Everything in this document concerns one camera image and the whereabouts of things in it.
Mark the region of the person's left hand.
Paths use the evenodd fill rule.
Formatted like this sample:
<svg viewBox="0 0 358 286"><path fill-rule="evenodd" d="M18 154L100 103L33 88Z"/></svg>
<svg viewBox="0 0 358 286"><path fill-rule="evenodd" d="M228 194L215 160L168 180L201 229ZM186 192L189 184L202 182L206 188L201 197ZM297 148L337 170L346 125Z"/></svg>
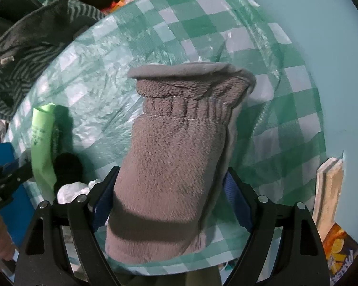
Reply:
<svg viewBox="0 0 358 286"><path fill-rule="evenodd" d="M12 241L7 226L0 215L0 259L11 261L15 253L15 245Z"/></svg>

